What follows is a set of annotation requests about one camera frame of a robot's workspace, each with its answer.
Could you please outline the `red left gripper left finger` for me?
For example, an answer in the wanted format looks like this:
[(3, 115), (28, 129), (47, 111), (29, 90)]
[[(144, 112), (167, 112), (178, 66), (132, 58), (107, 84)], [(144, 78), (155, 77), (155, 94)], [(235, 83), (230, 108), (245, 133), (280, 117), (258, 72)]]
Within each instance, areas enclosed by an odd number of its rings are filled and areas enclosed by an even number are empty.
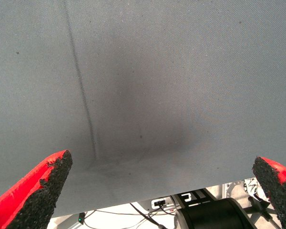
[(0, 229), (45, 229), (72, 167), (69, 150), (42, 160), (0, 196)]

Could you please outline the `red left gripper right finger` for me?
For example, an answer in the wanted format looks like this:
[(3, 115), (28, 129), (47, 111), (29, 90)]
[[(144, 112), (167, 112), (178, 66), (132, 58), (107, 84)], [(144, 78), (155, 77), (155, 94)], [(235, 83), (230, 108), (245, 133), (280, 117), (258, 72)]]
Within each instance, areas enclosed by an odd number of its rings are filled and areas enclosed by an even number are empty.
[(286, 229), (286, 167), (266, 157), (257, 157), (253, 173)]

